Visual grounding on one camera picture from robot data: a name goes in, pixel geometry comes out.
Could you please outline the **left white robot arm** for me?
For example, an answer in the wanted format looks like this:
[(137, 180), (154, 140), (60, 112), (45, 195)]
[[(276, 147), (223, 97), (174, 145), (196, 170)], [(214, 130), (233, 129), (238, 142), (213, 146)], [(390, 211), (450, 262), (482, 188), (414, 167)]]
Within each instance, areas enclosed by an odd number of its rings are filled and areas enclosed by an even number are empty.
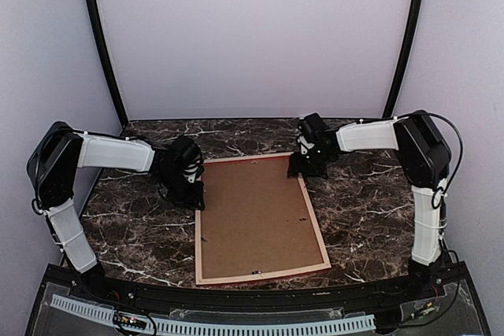
[(43, 216), (70, 268), (82, 275), (81, 290), (105, 301), (111, 285), (85, 234), (76, 206), (76, 180), (82, 169), (120, 169), (154, 178), (161, 196), (184, 209), (203, 210), (202, 151), (192, 138), (180, 135), (168, 144), (146, 138), (112, 136), (78, 130), (54, 122), (28, 158), (26, 171), (34, 194), (33, 211)]

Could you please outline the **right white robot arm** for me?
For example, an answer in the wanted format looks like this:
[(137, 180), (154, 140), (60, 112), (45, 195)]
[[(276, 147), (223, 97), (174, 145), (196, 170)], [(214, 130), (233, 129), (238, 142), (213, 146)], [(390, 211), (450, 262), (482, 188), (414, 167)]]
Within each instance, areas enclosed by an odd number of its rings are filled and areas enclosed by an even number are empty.
[(327, 165), (345, 153), (393, 150), (411, 186), (414, 240), (411, 260), (429, 267), (441, 256), (447, 223), (446, 196), (456, 171), (450, 147), (435, 125), (438, 115), (418, 110), (381, 120), (330, 128), (318, 113), (298, 120), (298, 151), (289, 156), (288, 177), (327, 178)]

